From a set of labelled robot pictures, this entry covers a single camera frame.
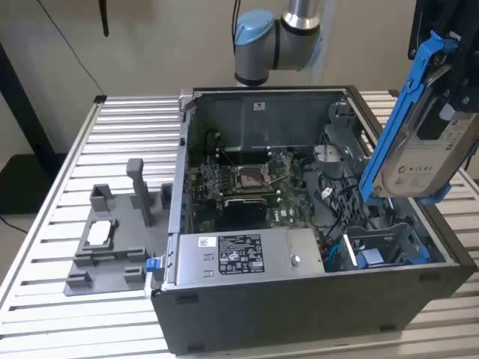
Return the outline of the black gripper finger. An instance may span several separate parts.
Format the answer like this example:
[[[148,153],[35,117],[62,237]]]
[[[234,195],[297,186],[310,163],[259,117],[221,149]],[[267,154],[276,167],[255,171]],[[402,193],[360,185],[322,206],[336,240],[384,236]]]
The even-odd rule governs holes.
[[[422,141],[439,140],[453,120],[472,115],[472,110],[455,101],[451,91],[443,85],[426,88],[417,105],[419,119],[416,135]]]

